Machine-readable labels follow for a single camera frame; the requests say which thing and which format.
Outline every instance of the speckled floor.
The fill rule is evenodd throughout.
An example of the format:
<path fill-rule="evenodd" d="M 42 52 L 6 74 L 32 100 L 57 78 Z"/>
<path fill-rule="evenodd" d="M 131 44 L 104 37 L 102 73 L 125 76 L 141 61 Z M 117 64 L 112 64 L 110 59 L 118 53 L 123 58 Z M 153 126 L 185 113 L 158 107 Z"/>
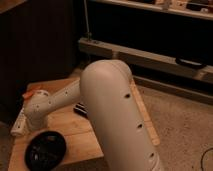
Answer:
<path fill-rule="evenodd" d="M 202 153 L 213 147 L 213 106 L 138 86 L 158 132 L 157 146 L 166 171 L 200 171 Z M 0 124 L 0 170 L 8 167 L 13 138 Z M 103 158 L 55 170 L 106 171 Z M 213 151 L 204 158 L 204 170 L 213 170 Z"/>

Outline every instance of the white robotic arm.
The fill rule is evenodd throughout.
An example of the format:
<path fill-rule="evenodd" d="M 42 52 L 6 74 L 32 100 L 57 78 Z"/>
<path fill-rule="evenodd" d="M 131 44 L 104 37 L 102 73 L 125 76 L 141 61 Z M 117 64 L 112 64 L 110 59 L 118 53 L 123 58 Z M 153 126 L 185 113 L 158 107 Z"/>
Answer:
<path fill-rule="evenodd" d="M 45 125 L 50 112 L 84 103 L 104 156 L 112 171 L 163 171 L 130 89 L 132 74 L 119 60 L 90 64 L 79 80 L 53 95 L 40 92 L 25 107 L 30 131 Z"/>

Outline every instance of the wooden table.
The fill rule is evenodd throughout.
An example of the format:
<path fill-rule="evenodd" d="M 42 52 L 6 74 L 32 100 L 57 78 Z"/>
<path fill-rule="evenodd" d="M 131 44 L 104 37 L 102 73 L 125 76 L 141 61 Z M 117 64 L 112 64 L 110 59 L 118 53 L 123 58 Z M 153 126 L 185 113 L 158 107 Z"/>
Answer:
<path fill-rule="evenodd" d="M 6 12 L 27 0 L 0 0 L 0 14 Z"/>
<path fill-rule="evenodd" d="M 47 90 L 50 93 L 54 93 L 76 79 L 77 78 L 69 78 L 63 80 L 32 83 L 28 86 L 28 89 L 41 86 L 41 89 Z M 131 88 L 141 113 L 143 114 L 143 118 L 151 136 L 152 142 L 154 145 L 158 145 L 160 140 L 134 82 L 131 84 Z M 24 162 L 25 149 L 33 137 L 38 135 L 40 132 L 47 130 L 60 132 L 66 140 L 67 151 L 60 165 L 102 157 L 103 153 L 95 137 L 90 122 L 84 117 L 74 113 L 73 106 L 74 105 L 70 105 L 68 107 L 61 108 L 48 115 L 47 128 L 30 133 L 24 137 L 16 138 L 12 149 L 8 170 L 28 170 Z"/>

